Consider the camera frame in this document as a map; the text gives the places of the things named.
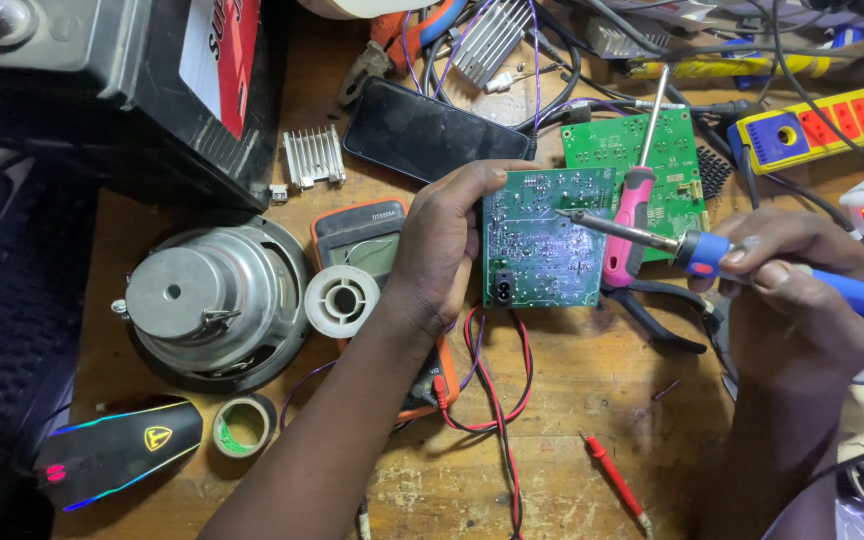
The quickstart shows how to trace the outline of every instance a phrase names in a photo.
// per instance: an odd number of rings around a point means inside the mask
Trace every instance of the green circuit board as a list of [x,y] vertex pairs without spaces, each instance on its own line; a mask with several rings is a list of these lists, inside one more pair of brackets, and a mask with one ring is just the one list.
[[[612,216],[618,209],[625,173],[639,165],[648,124],[649,115],[639,114],[561,128],[568,168],[614,167],[617,171]],[[657,181],[649,198],[649,231],[674,239],[686,231],[707,232],[712,224],[702,196],[689,111],[664,110],[655,125],[652,143],[647,165],[654,170]],[[671,258],[667,252],[647,249],[643,262]]]
[[485,198],[482,273],[486,308],[595,306],[606,236],[556,210],[607,217],[616,169],[510,172]]

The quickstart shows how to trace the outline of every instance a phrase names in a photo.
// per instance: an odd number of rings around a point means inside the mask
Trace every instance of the wooden table surface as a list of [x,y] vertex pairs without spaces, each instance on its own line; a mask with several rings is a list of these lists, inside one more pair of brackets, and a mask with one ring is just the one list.
[[[368,36],[361,22],[336,23],[299,11],[294,21],[282,131],[335,124],[340,134],[348,114],[335,103],[349,66],[364,50]],[[520,58],[532,69],[531,48],[521,45],[506,65]],[[585,72],[590,73],[586,58]],[[600,64],[595,64],[598,73]],[[695,104],[754,97],[719,86],[695,87],[686,96]],[[544,100],[564,86],[555,73],[542,78]],[[774,101],[791,94],[777,84]],[[510,93],[476,95],[457,78],[446,84],[460,107],[499,123],[519,123],[535,105],[531,80]],[[635,95],[654,92],[651,83],[624,88]],[[573,97],[597,96],[584,84]],[[612,114],[596,114],[611,117]],[[556,128],[545,129],[537,162],[554,168],[563,147]],[[312,255],[309,224],[314,216],[340,207],[387,196],[411,200],[420,185],[411,178],[345,156],[348,181],[341,190],[325,183],[275,206],[266,216],[292,233]],[[286,183],[284,157],[273,181]],[[841,193],[864,178],[864,161],[845,154],[789,171],[789,176],[822,198],[837,202]],[[802,202],[768,184],[761,184],[763,204],[801,209]],[[748,211],[744,186],[735,177],[722,195],[708,202],[713,223],[734,212]],[[139,360],[126,325],[110,311],[125,294],[125,275],[144,258],[156,238],[173,223],[173,212],[103,192],[85,299],[80,360],[73,419],[97,417],[95,406],[157,393],[176,393]],[[646,268],[644,277],[682,283],[663,265]],[[467,299],[481,296],[473,279]],[[675,333],[707,342],[694,314],[676,303],[644,298],[655,317]],[[683,538],[694,524],[703,484],[715,471],[716,459],[729,431],[733,403],[720,380],[714,353],[656,350],[642,329],[618,304],[604,300],[600,309],[524,309],[534,351],[532,399],[510,425],[510,444],[521,477],[525,507],[523,534],[530,539],[642,537],[616,494],[594,467],[579,432],[594,434],[606,445],[619,471],[649,512],[656,538]],[[459,332],[449,343],[460,377],[470,356]],[[494,374],[506,410],[522,393],[525,374],[522,345],[501,311],[488,316],[484,358]],[[298,358],[260,392],[277,407],[284,396],[314,368],[335,360],[335,342],[318,334],[308,339]],[[293,399],[289,417],[300,413],[323,375],[310,380]],[[676,381],[661,400],[653,396]],[[180,540],[195,538],[247,472],[252,461],[223,458],[210,442],[212,418],[223,399],[188,395],[205,418],[203,444],[175,476],[153,475],[144,482],[71,514],[59,512],[55,536],[60,538],[129,538]],[[471,384],[454,406],[463,422],[492,419],[485,392]],[[509,485],[496,437],[470,439],[448,429],[441,417],[427,417],[390,439],[368,486],[369,514],[375,538],[495,539],[511,532]]]

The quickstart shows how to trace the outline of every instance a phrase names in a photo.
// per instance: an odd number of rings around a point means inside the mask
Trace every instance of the battery label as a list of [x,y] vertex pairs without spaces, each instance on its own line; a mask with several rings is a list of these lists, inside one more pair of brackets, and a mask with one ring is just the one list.
[[192,0],[178,75],[242,141],[260,0]]

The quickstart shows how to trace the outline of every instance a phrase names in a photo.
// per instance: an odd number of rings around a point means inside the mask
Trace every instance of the white container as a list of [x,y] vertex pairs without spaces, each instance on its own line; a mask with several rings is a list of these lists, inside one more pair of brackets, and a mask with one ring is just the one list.
[[375,19],[379,16],[428,8],[438,0],[298,0],[313,14],[326,19]]

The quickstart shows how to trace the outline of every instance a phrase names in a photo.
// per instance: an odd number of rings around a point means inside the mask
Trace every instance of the digital multimeter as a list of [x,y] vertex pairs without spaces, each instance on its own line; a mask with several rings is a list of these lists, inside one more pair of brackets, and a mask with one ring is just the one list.
[[[399,250],[400,233],[405,225],[409,205],[399,198],[359,202],[319,215],[312,222],[312,244],[315,247],[318,270],[347,264],[364,270],[375,278],[379,289],[389,281],[392,264]],[[339,339],[339,351],[346,350],[349,341]],[[433,380],[445,378],[448,403],[459,398],[459,381],[452,365],[452,354],[446,336],[440,335],[429,351],[421,371],[412,385],[398,422],[406,422],[438,411]]]

